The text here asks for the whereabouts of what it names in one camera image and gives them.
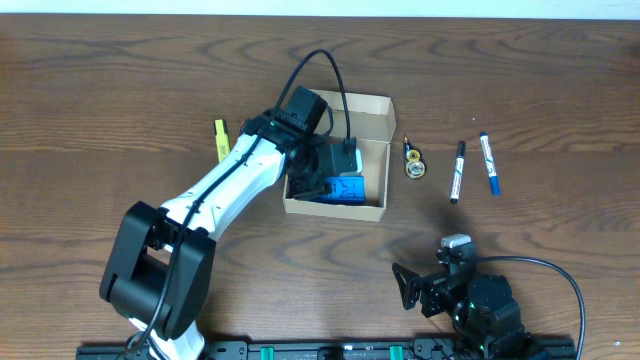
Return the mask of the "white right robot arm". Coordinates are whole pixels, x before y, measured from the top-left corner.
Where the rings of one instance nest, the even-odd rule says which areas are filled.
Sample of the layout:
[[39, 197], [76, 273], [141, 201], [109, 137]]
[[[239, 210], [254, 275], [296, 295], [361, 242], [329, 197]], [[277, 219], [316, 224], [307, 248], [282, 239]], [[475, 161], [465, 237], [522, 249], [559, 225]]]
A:
[[444, 270], [421, 276], [395, 263], [403, 307], [421, 306], [424, 317], [441, 313], [459, 334], [457, 353], [473, 359], [548, 359], [525, 331], [521, 311], [504, 276], [481, 274], [474, 260], [444, 263]]

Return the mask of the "yellow highlighter pen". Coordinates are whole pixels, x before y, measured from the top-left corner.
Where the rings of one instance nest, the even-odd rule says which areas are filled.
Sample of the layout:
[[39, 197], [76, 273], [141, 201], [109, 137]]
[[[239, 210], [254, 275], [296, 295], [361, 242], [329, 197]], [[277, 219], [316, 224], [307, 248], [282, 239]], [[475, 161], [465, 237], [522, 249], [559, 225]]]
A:
[[227, 123], [224, 119], [214, 121], [214, 134], [218, 161], [222, 162], [231, 151]]

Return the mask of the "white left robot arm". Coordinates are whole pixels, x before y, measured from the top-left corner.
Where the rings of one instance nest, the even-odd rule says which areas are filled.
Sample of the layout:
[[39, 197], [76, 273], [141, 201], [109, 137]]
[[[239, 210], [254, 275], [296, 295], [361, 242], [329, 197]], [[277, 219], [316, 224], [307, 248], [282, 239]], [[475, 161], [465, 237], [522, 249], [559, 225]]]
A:
[[139, 201], [125, 213], [100, 284], [100, 297], [144, 324], [120, 353], [177, 340], [208, 296], [217, 242], [246, 205], [286, 170], [316, 184], [315, 129], [328, 103], [299, 86], [284, 108], [245, 122], [235, 147], [198, 183], [155, 208]]

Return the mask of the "blue plastic staple remover block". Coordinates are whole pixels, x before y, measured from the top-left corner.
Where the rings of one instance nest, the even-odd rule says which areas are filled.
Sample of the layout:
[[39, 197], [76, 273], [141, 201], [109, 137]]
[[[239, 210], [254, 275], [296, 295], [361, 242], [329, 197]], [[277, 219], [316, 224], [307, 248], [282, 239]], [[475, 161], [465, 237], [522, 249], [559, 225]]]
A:
[[363, 205], [366, 202], [362, 176], [328, 177], [328, 192], [314, 198], [315, 202], [333, 205]]

